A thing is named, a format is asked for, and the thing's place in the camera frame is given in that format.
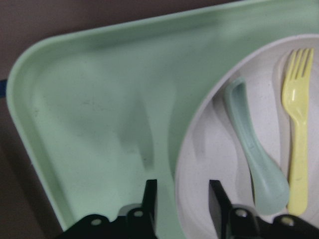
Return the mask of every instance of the yellow fork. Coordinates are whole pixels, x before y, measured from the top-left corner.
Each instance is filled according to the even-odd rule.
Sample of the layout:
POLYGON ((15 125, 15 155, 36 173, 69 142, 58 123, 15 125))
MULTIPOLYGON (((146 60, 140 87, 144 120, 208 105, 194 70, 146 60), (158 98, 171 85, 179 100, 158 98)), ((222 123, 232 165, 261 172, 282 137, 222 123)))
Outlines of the yellow fork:
POLYGON ((283 106, 294 122, 288 211, 296 216, 306 210, 308 203, 307 127, 309 79, 313 57, 313 48, 299 49, 291 53, 282 91, 283 106))

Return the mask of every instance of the black plastic bracket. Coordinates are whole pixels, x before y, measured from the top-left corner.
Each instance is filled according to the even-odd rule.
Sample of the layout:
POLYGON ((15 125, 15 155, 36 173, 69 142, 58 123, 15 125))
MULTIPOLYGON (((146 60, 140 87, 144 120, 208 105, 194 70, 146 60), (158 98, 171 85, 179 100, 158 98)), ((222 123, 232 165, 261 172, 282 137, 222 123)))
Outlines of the black plastic bracket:
POLYGON ((271 224, 232 205, 218 180, 209 181, 209 211, 219 239, 319 239, 319 229, 299 217, 280 215, 271 224))
POLYGON ((85 216, 56 239, 157 239, 156 206, 157 180, 147 180, 140 207, 113 222, 97 214, 85 216))

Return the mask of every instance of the plastic tray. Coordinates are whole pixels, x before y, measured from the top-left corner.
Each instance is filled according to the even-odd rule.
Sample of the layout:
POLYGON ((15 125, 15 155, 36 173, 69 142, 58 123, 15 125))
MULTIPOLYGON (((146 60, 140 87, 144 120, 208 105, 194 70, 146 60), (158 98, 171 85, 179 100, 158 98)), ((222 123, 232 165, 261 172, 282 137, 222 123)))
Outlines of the plastic tray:
POLYGON ((318 32, 317 0, 247 0, 28 49, 10 73, 7 101, 62 227, 90 213, 115 219, 157 178, 157 235, 184 238, 174 172, 196 108, 257 48, 318 32))

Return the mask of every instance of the mint green spoon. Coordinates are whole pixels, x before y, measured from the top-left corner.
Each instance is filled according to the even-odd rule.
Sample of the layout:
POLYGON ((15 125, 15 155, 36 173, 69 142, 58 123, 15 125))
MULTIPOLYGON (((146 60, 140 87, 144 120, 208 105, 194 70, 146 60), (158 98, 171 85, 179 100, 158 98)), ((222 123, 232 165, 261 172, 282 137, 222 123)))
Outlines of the mint green spoon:
POLYGON ((244 149, 254 186, 254 199, 260 214, 283 209, 289 200, 289 185, 277 164, 261 146, 250 119, 245 79, 230 83, 224 92, 228 115, 244 149))

